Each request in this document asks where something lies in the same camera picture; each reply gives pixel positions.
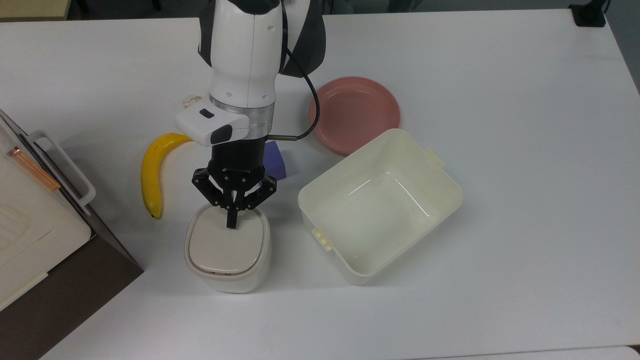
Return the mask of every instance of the purple sponge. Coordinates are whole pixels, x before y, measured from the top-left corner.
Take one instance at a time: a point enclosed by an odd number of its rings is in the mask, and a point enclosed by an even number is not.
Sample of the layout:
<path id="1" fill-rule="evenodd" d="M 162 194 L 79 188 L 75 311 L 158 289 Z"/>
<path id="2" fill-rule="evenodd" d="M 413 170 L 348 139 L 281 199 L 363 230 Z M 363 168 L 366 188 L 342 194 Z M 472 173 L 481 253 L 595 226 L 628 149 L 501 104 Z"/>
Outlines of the purple sponge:
<path id="1" fill-rule="evenodd" d="M 276 180 L 282 180 L 287 177 L 287 169 L 284 166 L 284 160 L 275 141 L 265 144 L 262 164 L 266 175 L 274 177 Z"/>

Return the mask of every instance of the plastic bin handle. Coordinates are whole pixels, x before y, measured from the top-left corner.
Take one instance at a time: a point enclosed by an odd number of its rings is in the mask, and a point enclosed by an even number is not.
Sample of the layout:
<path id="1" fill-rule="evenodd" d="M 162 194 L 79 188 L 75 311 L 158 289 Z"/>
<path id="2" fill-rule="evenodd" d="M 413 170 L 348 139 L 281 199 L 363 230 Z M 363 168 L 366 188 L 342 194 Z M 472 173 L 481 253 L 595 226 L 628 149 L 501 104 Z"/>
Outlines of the plastic bin handle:
<path id="1" fill-rule="evenodd" d="M 82 182 L 86 186 L 86 188 L 87 188 L 86 195 L 84 195 L 83 197 L 78 199 L 76 194 L 73 191 L 71 191 L 71 189 L 69 189 L 67 187 L 67 185 L 64 183 L 64 181 L 61 182 L 62 185 L 67 189 L 69 194 L 71 194 L 71 196 L 74 198 L 74 200 L 78 203 L 78 205 L 80 205 L 81 207 L 84 207 L 91 200 L 93 200 L 93 198 L 95 197 L 95 188 L 89 182 L 89 179 L 87 179 L 86 176 L 84 176 L 84 174 L 76 166 L 76 164 L 74 164 L 74 162 L 71 160 L 71 158 L 69 158 L 69 155 L 67 155 L 67 153 L 60 147 L 60 145 L 58 145 L 57 142 L 55 142 L 51 137 L 49 137 L 49 135 L 47 135 L 47 133 L 45 133 L 42 130 L 35 131 L 35 132 L 33 132 L 33 133 L 31 133 L 31 134 L 29 134 L 27 136 L 27 141 L 35 144 L 36 141 L 38 141 L 39 139 L 42 139 L 42 138 L 47 139 L 51 143 L 51 145 L 53 145 L 53 148 L 56 149 L 58 154 L 63 158 L 63 160 L 65 160 L 67 162 L 67 164 L 71 167 L 71 169 L 73 169 L 73 171 L 76 172 L 76 174 L 78 175 L 80 180 L 82 180 Z"/>
<path id="2" fill-rule="evenodd" d="M 324 247 L 324 251 L 333 250 L 333 244 L 329 242 L 329 239 L 326 238 L 322 230 L 315 228 L 311 233 L 316 237 L 316 240 L 320 243 L 320 245 Z"/>
<path id="3" fill-rule="evenodd" d="M 440 158 L 439 158 L 436 154 L 434 154 L 434 153 L 433 153 L 433 151 L 431 151 L 431 150 L 429 150 L 429 149 L 426 149 L 424 152 L 426 152 L 426 153 L 427 153 L 427 155 L 429 155 L 429 157 L 430 157 L 433 161 L 435 161 L 435 162 L 436 162 L 436 164 L 438 164 L 438 166 L 439 166 L 440 168 L 444 168 L 444 163 L 442 162 L 442 160 L 440 160 Z"/>

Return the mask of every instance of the banana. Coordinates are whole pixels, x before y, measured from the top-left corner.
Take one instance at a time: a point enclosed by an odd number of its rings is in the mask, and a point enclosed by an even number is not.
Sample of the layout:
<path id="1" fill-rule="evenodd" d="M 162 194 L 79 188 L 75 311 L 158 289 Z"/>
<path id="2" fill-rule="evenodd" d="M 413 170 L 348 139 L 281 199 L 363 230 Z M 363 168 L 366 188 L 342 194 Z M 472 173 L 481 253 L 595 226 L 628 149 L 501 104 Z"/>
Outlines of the banana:
<path id="1" fill-rule="evenodd" d="M 169 133 L 155 139 L 142 159 L 140 182 L 142 199 L 147 211 L 154 219 L 162 217 L 162 191 L 160 189 L 160 166 L 166 155 L 182 143 L 191 139 L 182 134 Z"/>

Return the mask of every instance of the white lid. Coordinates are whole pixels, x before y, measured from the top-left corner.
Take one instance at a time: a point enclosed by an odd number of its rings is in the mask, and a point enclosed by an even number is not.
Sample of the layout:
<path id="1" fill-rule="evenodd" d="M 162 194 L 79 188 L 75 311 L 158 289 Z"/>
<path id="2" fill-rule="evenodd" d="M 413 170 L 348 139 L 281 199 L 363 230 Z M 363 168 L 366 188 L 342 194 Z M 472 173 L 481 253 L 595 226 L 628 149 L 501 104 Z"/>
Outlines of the white lid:
<path id="1" fill-rule="evenodd" d="M 238 217 L 237 229 L 228 229 L 227 215 L 209 207 L 193 225 L 189 258 L 205 272 L 239 274 L 258 260 L 264 235 L 264 224 L 256 212 L 246 211 Z"/>

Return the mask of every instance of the white plastic bin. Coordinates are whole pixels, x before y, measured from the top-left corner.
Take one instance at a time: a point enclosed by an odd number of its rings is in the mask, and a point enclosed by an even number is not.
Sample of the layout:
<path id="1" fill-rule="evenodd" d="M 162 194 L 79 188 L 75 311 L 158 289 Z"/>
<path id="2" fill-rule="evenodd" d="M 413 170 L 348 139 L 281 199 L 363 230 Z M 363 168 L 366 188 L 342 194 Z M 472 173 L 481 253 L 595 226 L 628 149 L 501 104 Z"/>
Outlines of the white plastic bin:
<path id="1" fill-rule="evenodd" d="M 351 284 L 362 285 L 447 218 L 462 191 L 403 130 L 384 132 L 306 185 L 306 228 Z"/>

